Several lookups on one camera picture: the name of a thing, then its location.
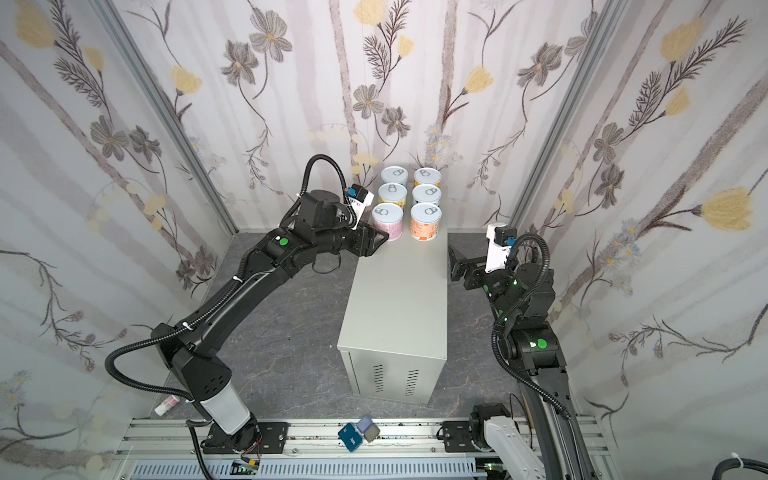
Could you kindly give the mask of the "brown labelled can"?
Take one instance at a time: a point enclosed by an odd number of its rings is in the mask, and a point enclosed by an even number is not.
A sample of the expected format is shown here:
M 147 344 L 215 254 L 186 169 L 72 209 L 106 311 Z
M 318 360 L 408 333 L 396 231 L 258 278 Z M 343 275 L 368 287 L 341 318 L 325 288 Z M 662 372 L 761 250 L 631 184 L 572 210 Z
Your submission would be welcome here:
M 410 235 L 417 241 L 431 241 L 438 235 L 441 208 L 429 202 L 416 203 L 410 210 Z

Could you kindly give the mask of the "pink labelled can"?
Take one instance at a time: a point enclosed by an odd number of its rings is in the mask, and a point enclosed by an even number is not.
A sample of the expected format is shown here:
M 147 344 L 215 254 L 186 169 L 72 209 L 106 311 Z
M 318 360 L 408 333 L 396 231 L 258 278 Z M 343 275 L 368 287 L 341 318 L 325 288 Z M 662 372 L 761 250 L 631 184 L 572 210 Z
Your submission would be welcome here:
M 403 209 L 395 204 L 383 202 L 376 205 L 371 213 L 373 227 L 388 235 L 389 241 L 396 241 L 402 234 Z

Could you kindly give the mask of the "yellow can with silver lid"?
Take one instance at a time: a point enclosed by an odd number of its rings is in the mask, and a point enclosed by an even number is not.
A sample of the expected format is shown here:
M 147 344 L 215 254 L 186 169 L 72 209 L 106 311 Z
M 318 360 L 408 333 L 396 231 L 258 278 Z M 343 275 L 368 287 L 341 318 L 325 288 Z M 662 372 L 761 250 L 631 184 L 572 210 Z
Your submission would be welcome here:
M 407 196 L 407 188 L 399 183 L 385 183 L 382 184 L 378 189 L 378 198 L 380 203 L 395 204 L 401 209 L 406 207 Z

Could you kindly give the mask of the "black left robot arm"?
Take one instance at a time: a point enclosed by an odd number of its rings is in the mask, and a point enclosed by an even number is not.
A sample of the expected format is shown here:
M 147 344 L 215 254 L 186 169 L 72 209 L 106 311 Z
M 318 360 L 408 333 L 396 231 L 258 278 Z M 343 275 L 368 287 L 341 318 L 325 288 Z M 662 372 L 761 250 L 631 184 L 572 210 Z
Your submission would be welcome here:
M 207 302 L 175 325 L 152 333 L 164 363 L 195 408 L 226 435 L 255 426 L 218 352 L 238 325 L 271 293 L 321 254 L 369 257 L 389 238 L 361 221 L 356 199 L 313 190 L 300 196 L 280 225 L 242 258 L 237 273 Z

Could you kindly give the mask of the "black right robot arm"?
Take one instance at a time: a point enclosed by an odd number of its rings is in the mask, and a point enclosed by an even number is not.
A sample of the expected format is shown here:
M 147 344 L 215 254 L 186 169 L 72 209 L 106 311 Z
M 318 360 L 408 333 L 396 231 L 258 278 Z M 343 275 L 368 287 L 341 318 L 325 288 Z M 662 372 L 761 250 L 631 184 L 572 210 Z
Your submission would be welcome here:
M 528 236 L 538 252 L 520 264 L 513 248 L 499 270 L 449 250 L 451 279 L 468 290 L 481 288 L 494 315 L 492 352 L 521 385 L 549 478 L 596 479 L 570 397 L 566 360 L 547 321 L 554 302 L 554 271 L 543 240 Z

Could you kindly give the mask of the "light blue labelled can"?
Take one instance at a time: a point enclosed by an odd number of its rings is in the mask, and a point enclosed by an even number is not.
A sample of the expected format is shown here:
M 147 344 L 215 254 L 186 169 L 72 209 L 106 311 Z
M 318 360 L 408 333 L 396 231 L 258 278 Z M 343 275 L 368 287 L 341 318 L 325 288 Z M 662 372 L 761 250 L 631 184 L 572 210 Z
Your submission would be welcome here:
M 401 166 L 388 166 L 381 171 L 381 181 L 383 184 L 396 183 L 406 186 L 408 178 L 408 170 Z

